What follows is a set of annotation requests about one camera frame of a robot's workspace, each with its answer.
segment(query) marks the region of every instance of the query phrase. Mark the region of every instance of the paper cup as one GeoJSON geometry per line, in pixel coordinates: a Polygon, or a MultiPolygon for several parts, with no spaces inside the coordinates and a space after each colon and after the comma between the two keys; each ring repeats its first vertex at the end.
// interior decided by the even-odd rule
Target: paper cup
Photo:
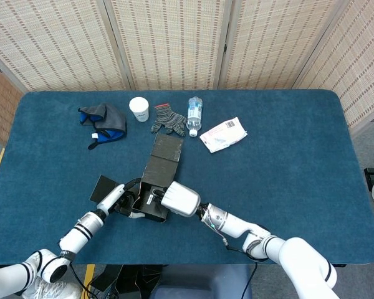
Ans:
{"type": "Polygon", "coordinates": [[[150,116],[148,107],[148,101],[142,97],[132,98],[129,102],[129,108],[138,121],[146,121],[148,119],[148,117],[150,116]]]}

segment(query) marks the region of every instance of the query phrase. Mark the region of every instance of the glove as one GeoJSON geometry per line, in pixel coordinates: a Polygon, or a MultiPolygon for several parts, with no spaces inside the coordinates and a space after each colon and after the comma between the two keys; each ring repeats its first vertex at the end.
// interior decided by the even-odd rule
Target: glove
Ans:
{"type": "Polygon", "coordinates": [[[173,112],[169,104],[158,105],[155,107],[155,111],[156,120],[151,127],[152,133],[158,132],[161,126],[164,126],[166,134],[171,134],[175,131],[182,137],[186,135],[185,124],[187,119],[183,115],[173,112]]]}

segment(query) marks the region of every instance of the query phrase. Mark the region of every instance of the black cable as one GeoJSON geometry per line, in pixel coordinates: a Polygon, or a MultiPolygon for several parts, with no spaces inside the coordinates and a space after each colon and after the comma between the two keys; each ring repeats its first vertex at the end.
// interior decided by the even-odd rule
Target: black cable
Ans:
{"type": "Polygon", "coordinates": [[[96,296],[96,294],[90,292],[90,291],[88,290],[88,288],[85,287],[85,285],[83,284],[83,282],[80,281],[79,277],[76,275],[76,272],[75,272],[74,266],[72,266],[72,263],[70,264],[70,268],[72,269],[72,272],[74,273],[74,276],[75,276],[77,282],[79,282],[79,284],[82,286],[82,288],[83,288],[87,293],[89,293],[90,295],[92,295],[95,299],[98,299],[98,297],[96,296]]]}
{"type": "Polygon", "coordinates": [[[248,286],[249,286],[249,284],[250,284],[250,282],[251,282],[251,280],[252,280],[252,277],[254,276],[254,274],[255,274],[255,272],[256,272],[256,269],[257,269],[257,262],[255,262],[255,268],[254,268],[254,270],[252,271],[251,277],[249,277],[249,280],[248,280],[248,282],[247,282],[247,285],[245,286],[245,289],[244,289],[244,291],[243,291],[243,293],[242,293],[241,299],[244,299],[245,292],[246,292],[247,289],[248,289],[248,286]]]}

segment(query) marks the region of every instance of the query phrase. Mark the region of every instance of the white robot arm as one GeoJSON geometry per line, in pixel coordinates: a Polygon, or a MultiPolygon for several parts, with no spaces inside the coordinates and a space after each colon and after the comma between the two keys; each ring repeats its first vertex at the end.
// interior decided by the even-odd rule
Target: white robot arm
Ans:
{"type": "MultiPolygon", "coordinates": [[[[133,180],[127,185],[139,182],[133,180]]],[[[0,298],[27,289],[37,276],[48,283],[58,281],[67,271],[76,255],[84,245],[104,225],[113,205],[125,190],[124,184],[115,187],[98,205],[97,209],[87,212],[76,225],[59,241],[61,253],[56,256],[47,249],[34,252],[25,262],[0,268],[0,298]]]]}
{"type": "Polygon", "coordinates": [[[201,221],[221,235],[238,238],[248,232],[243,252],[261,260],[269,258],[281,265],[301,299],[338,298],[332,291],[337,282],[335,268],[312,246],[301,238],[280,239],[262,227],[246,222],[212,204],[201,204],[195,191],[173,182],[164,194],[157,194],[156,201],[174,213],[185,217],[199,215],[201,221]]]}

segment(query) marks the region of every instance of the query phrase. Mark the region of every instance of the blue table mat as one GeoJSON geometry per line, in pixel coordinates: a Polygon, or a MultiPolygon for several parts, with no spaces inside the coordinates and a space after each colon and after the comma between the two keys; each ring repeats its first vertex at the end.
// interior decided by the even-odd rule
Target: blue table mat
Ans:
{"type": "MultiPolygon", "coordinates": [[[[175,179],[235,216],[288,239],[302,237],[332,263],[374,261],[374,216],[339,99],[327,90],[33,92],[17,109],[0,167],[0,264],[33,251],[59,253],[57,242],[87,211],[99,176],[120,183],[141,177],[155,135],[154,106],[186,115],[203,99],[199,134],[238,116],[248,135],[211,154],[184,138],[175,179]],[[139,123],[128,108],[150,102],[139,123]],[[91,126],[78,108],[112,103],[127,116],[127,136],[93,150],[91,126]]],[[[240,239],[229,238],[234,246],[240,239]]],[[[169,213],[164,223],[107,218],[75,263],[247,263],[224,248],[199,219],[169,213]]]]}

